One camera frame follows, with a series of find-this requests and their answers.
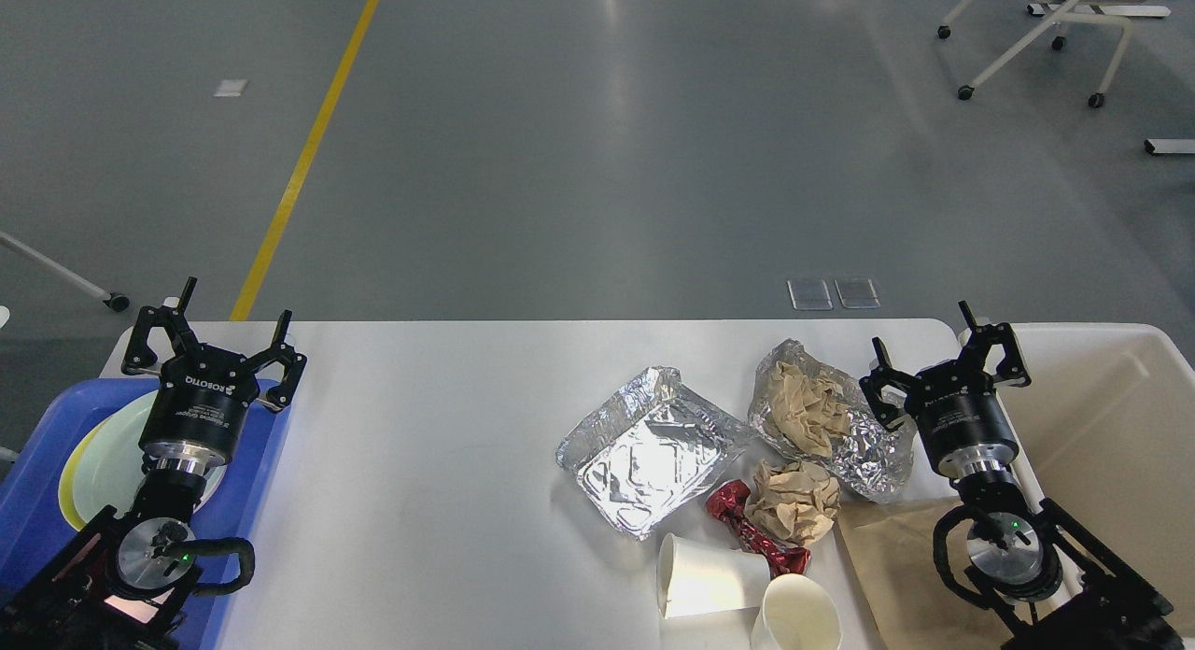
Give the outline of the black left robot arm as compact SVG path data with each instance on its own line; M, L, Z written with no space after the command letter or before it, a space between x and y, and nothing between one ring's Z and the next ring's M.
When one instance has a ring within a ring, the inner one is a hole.
M188 600L252 581L252 542L197 535L195 513L206 476L234 462L251 407L290 407L307 358L287 339L290 309L255 355L200 341L185 317L196 286L137 311L122 357L124 374L158 381L131 505L103 505L4 603L5 649L174 649Z

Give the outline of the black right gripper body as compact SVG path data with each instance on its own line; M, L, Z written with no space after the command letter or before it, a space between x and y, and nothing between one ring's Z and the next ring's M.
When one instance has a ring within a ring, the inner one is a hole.
M918 373L915 423L932 468L945 478L1007 470L1019 443L981 366L943 361Z

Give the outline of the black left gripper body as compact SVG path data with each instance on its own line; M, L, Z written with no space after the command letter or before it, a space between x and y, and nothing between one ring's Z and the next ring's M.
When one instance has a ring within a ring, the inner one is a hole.
M249 370L216 361L171 360L137 446L154 459L203 459L206 466L232 462L250 404L261 395Z

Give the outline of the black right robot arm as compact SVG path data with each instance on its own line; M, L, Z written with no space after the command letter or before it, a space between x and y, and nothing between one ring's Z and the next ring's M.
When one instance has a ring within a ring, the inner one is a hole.
M1009 321L980 323L952 360L899 370L882 339L859 387L888 431L911 423L934 473L960 493L932 531L934 572L952 595L991 609L1007 649L1182 649L1173 605L1053 499L1028 501L1013 473L1021 446L1001 386L1032 384Z

